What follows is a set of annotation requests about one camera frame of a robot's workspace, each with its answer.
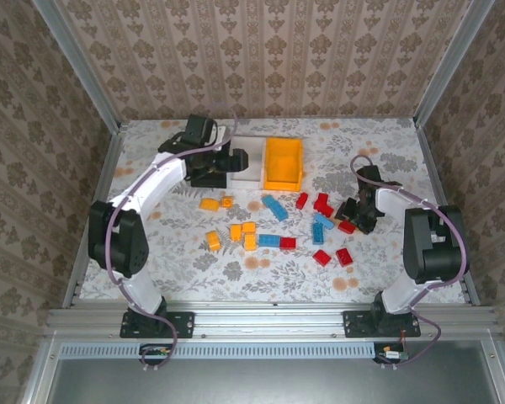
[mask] red lego brick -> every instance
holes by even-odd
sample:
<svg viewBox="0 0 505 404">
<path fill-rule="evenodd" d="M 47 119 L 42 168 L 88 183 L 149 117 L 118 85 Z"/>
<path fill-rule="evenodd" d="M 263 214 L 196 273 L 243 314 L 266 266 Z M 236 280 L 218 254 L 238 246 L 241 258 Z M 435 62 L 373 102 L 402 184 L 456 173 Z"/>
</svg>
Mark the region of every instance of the red lego brick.
<svg viewBox="0 0 505 404">
<path fill-rule="evenodd" d="M 338 225 L 338 230 L 344 231 L 345 233 L 352 234 L 355 230 L 355 226 L 349 221 L 341 221 Z"/>
<path fill-rule="evenodd" d="M 295 239 L 292 237 L 281 237 L 279 248 L 281 250 L 295 250 Z"/>
<path fill-rule="evenodd" d="M 322 206 L 327 205 L 327 198 L 329 198 L 329 195 L 319 193 L 318 199 L 314 203 L 314 209 L 319 210 L 319 208 L 321 208 Z"/>
<path fill-rule="evenodd" d="M 303 206 L 305 206 L 307 199 L 309 199 L 309 194 L 302 192 L 300 197 L 295 202 L 295 207 L 300 210 L 303 209 Z"/>
<path fill-rule="evenodd" d="M 338 261 L 340 262 L 341 266 L 343 266 L 343 267 L 354 262 L 352 259 L 352 256 L 348 252 L 347 248 L 343 248 L 342 250 L 338 250 L 337 251 L 337 258 L 338 258 Z"/>
<path fill-rule="evenodd" d="M 322 267 L 325 267 L 329 261 L 331 261 L 331 257 L 327 255 L 327 253 L 323 250 L 318 250 L 312 256 Z"/>
<path fill-rule="evenodd" d="M 323 205 L 323 206 L 320 206 L 318 207 L 317 209 L 321 214 L 323 214 L 324 216 L 326 216 L 327 218 L 331 217 L 331 215 L 333 214 L 333 212 L 335 211 L 331 206 L 329 205 Z"/>
</svg>

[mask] floral tablecloth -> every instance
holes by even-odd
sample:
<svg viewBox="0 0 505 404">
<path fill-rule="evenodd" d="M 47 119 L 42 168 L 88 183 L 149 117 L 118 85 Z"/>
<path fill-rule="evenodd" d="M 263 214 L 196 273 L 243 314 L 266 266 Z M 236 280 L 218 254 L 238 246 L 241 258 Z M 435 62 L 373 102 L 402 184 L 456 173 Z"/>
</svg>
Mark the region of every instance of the floral tablecloth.
<svg viewBox="0 0 505 404">
<path fill-rule="evenodd" d="M 133 121 L 125 135 L 109 197 L 126 188 L 151 162 L 159 145 L 185 127 L 185 120 Z M 231 122 L 221 121 L 220 125 Z M 180 183 L 151 213 L 146 234 L 150 245 L 147 270 L 167 300 L 370 302 L 402 271 L 402 226 L 391 218 L 378 220 L 368 236 L 349 236 L 336 227 L 325 232 L 322 249 L 333 257 L 323 268 L 312 258 L 312 204 L 318 192 L 329 194 L 335 209 L 355 197 L 357 181 L 349 170 L 356 153 L 368 154 L 385 181 L 434 200 L 417 134 L 410 119 L 280 119 L 243 120 L 238 135 L 301 138 L 304 147 L 302 191 L 310 197 L 297 210 L 297 193 L 270 192 L 290 214 L 278 222 L 261 203 L 266 191 L 194 189 Z M 201 198 L 234 197 L 230 209 L 199 209 Z M 255 221 L 257 233 L 297 237 L 297 249 L 259 248 L 246 252 L 230 241 L 232 223 Z M 217 230 L 222 249 L 211 252 L 207 231 Z M 341 268 L 334 253 L 346 247 L 353 265 Z M 82 299 L 116 299 L 120 292 L 105 271 L 91 261 L 82 285 Z M 430 294 L 425 301 L 463 303 L 459 284 Z"/>
</svg>

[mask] wire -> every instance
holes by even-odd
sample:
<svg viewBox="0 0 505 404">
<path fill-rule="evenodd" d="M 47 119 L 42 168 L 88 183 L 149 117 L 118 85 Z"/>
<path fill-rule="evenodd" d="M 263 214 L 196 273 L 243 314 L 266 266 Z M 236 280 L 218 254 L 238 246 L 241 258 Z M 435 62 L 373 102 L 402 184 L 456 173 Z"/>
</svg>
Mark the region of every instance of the wire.
<svg viewBox="0 0 505 404">
<path fill-rule="evenodd" d="M 180 152 L 178 154 L 171 155 L 170 157 L 165 158 L 164 160 L 160 161 L 155 167 L 152 167 L 150 170 L 148 170 L 141 177 L 141 179 L 136 183 L 136 185 L 131 188 L 131 190 L 129 191 L 129 193 L 121 200 L 121 202 L 118 204 L 118 206 L 115 207 L 114 211 L 112 212 L 112 215 L 110 216 L 109 224 L 107 226 L 107 231 L 105 233 L 105 239 L 104 239 L 104 261 L 105 261 L 105 266 L 107 268 L 107 273 L 109 274 L 109 278 L 112 281 L 112 283 L 116 284 L 118 286 L 118 288 L 120 289 L 121 293 L 127 299 L 127 301 L 129 302 L 129 304 L 130 304 L 130 306 L 131 306 L 131 308 L 133 310 L 135 310 L 136 312 L 142 314 L 143 316 L 146 316 L 146 317 L 149 317 L 149 318 L 152 318 L 154 320 L 158 320 L 158 321 L 164 323 L 172 331 L 173 345 L 170 348 L 170 351 L 168 352 L 167 357 L 160 364 L 158 364 L 157 366 L 150 366 L 144 360 L 144 358 L 146 357 L 146 355 L 145 354 L 142 355 L 141 362 L 142 362 L 142 364 L 144 364 L 145 369 L 148 369 L 150 367 L 153 368 L 153 369 L 157 369 L 157 368 L 163 366 L 164 364 L 166 364 L 168 362 L 168 360 L 172 357 L 172 355 L 174 353 L 174 350 L 176 349 L 176 346 L 178 345 L 178 332 L 176 331 L 176 327 L 169 320 L 167 320 L 166 318 L 164 318 L 162 316 L 157 316 L 155 314 L 148 313 L 147 311 L 145 311 L 144 309 L 142 309 L 141 307 L 139 307 L 135 303 L 135 300 L 132 298 L 132 296 L 127 292 L 127 289 L 124 287 L 124 280 L 123 280 L 124 278 L 116 279 L 116 277 L 114 276 L 112 262 L 111 262 L 111 258 L 110 258 L 110 240 L 111 240 L 111 237 L 112 237 L 112 229 L 114 228 L 114 223 L 116 222 L 116 218 L 118 217 L 118 214 L 120 213 L 121 209 L 125 206 L 125 204 L 129 201 L 130 197 L 132 197 L 135 194 L 135 192 L 138 190 L 138 188 L 140 186 L 142 186 L 142 184 L 145 181 L 147 181 L 148 178 L 151 177 L 159 168 L 161 168 L 165 164 L 167 164 L 167 163 L 169 163 L 172 160 L 175 160 L 177 158 L 181 158 L 181 157 L 185 157 L 185 156 L 190 156 L 190 155 L 196 154 L 196 153 L 209 152 L 209 151 L 215 150 L 217 147 L 224 146 L 226 143 L 228 143 L 232 139 L 232 137 L 234 137 L 234 135 L 237 132 L 237 115 L 234 112 L 234 110 L 230 106 L 228 106 L 228 105 L 226 105 L 224 103 L 213 103 L 213 104 L 210 104 L 208 106 L 208 109 L 211 108 L 211 107 L 213 107 L 213 106 L 223 106 L 223 107 L 228 108 L 231 111 L 231 114 L 232 114 L 232 116 L 234 118 L 234 127 L 232 128 L 231 134 L 226 139 L 223 138 L 222 142 L 219 143 L 219 144 L 212 144 L 210 146 L 199 147 L 199 148 L 196 148 L 196 149 L 182 151 L 182 152 Z"/>
<path fill-rule="evenodd" d="M 357 178 L 359 178 L 361 181 L 365 181 L 366 183 L 370 183 L 372 185 L 375 185 L 376 187 L 391 189 L 393 191 L 399 192 L 400 194 L 402 194 L 405 197 L 407 197 L 408 199 L 416 202 L 417 204 L 429 208 L 432 212 L 434 212 L 436 215 L 438 215 L 444 221 L 444 223 L 451 230 L 451 233 L 453 234 L 454 238 L 456 239 L 456 241 L 458 242 L 458 244 L 460 246 L 461 264 L 460 264 L 460 270 L 458 271 L 458 273 L 456 274 L 456 276 L 454 278 L 452 278 L 451 280 L 448 280 L 446 282 L 430 285 L 427 289 L 423 290 L 422 293 L 420 293 L 417 297 L 415 297 L 412 301 L 410 301 L 410 304 L 409 304 L 409 306 L 410 306 L 410 312 L 416 318 L 418 318 L 419 320 L 421 320 L 423 322 L 426 322 L 426 323 L 430 324 L 431 326 L 435 327 L 438 330 L 438 332 L 436 333 L 436 335 L 432 339 L 432 341 L 430 343 L 428 343 L 428 345 L 425 348 L 423 348 L 423 350 L 421 350 L 419 353 L 417 353 L 416 355 L 414 355 L 412 358 L 410 358 L 408 360 L 405 360 L 403 362 L 400 362 L 399 364 L 396 365 L 396 366 L 404 366 L 406 364 L 410 364 L 411 362 L 413 362 L 413 361 L 419 359 L 421 356 L 423 356 L 439 340 L 439 338 L 441 337 L 441 327 L 437 323 L 433 322 L 432 320 L 429 320 L 429 319 L 421 316 L 419 313 L 417 313 L 415 311 L 415 309 L 413 307 L 425 295 L 427 295 L 430 290 L 434 290 L 434 289 L 437 289 L 437 288 L 444 288 L 446 286 L 449 286 L 451 284 L 454 284 L 454 283 L 459 282 L 460 280 L 462 280 L 462 278 L 464 277 L 464 272 L 465 272 L 466 266 L 467 266 L 467 251 L 466 251 L 466 248 L 465 248 L 465 243 L 464 243 L 464 239 L 462 238 L 462 235 L 460 234 L 460 232 L 458 231 L 458 229 L 456 228 L 456 226 L 453 224 L 453 222 L 441 210 L 438 209 L 438 206 L 433 205 L 433 204 L 429 203 L 427 200 L 422 199 L 422 198 L 420 198 L 420 197 L 418 197 L 418 196 L 416 196 L 416 195 L 414 195 L 414 194 L 406 191 L 403 187 L 396 186 L 396 185 L 389 185 L 389 184 L 386 184 L 386 183 L 378 183 L 376 181 L 372 181 L 372 180 L 370 180 L 368 178 L 365 178 L 362 175 L 359 175 L 357 173 L 357 171 L 355 170 L 355 168 L 354 168 L 354 163 L 355 163 L 355 161 L 358 158 L 365 158 L 369 162 L 369 164 L 371 166 L 374 165 L 372 163 L 372 160 L 368 156 L 365 156 L 363 154 L 358 154 L 357 156 L 355 156 L 352 159 L 352 161 L 350 162 L 350 170 L 352 170 L 352 173 Z M 385 359 L 385 358 L 381 358 L 381 359 L 384 360 L 387 364 L 391 364 L 391 366 L 395 366 L 394 364 L 392 364 L 390 362 L 390 360 Z"/>
</svg>

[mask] wall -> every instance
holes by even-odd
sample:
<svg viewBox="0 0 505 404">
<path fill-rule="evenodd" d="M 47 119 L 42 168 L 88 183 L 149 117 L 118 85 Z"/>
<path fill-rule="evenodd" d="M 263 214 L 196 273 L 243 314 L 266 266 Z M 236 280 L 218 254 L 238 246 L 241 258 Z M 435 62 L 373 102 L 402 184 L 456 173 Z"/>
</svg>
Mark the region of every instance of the wall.
<svg viewBox="0 0 505 404">
<path fill-rule="evenodd" d="M 412 116 L 470 0 L 60 0 L 121 119 Z"/>
<path fill-rule="evenodd" d="M 461 206 L 471 272 L 505 334 L 505 0 L 485 23 L 425 126 L 449 201 Z"/>
<path fill-rule="evenodd" d="M 109 133 L 30 1 L 0 1 L 0 402 L 59 307 Z"/>
</svg>

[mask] yellow bin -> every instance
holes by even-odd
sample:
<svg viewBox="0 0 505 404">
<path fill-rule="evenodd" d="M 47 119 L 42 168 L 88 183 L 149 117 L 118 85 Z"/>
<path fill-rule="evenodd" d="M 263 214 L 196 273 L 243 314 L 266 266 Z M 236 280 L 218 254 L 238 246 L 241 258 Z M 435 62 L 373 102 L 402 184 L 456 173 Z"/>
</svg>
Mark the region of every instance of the yellow bin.
<svg viewBox="0 0 505 404">
<path fill-rule="evenodd" d="M 303 178 L 301 139 L 269 137 L 266 140 L 263 188 L 300 191 Z"/>
</svg>

